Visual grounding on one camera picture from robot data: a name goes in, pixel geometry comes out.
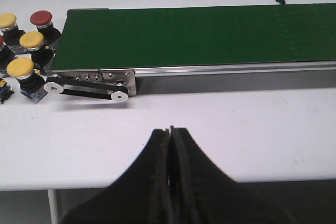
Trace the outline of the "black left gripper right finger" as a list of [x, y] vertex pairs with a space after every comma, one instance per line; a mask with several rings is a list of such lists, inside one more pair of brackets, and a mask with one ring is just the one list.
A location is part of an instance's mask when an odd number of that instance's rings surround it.
[[185, 128], [171, 128], [169, 159], [174, 223], [296, 222], [222, 172]]

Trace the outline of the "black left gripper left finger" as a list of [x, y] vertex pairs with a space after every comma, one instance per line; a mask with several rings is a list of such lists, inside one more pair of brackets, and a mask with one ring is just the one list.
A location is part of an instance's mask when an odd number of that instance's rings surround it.
[[167, 130], [154, 130], [130, 167], [108, 188], [70, 210], [62, 223], [172, 223]]

